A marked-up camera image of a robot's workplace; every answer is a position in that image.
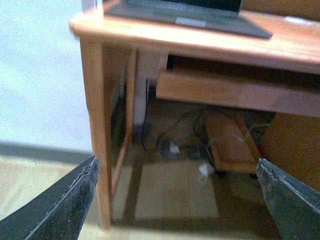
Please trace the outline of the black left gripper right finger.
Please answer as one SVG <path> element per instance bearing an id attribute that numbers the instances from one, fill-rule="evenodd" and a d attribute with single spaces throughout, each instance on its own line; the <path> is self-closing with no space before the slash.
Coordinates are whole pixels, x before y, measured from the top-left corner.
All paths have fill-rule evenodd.
<path id="1" fill-rule="evenodd" d="M 320 238 L 320 193 L 265 158 L 256 174 L 264 201 L 284 240 Z"/>

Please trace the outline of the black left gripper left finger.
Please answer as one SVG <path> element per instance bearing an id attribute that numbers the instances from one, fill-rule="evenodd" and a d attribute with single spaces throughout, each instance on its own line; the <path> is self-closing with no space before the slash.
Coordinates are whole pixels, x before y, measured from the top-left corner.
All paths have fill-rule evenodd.
<path id="1" fill-rule="evenodd" d="M 94 198 L 99 160 L 92 155 L 0 222 L 2 240 L 76 240 Z"/>

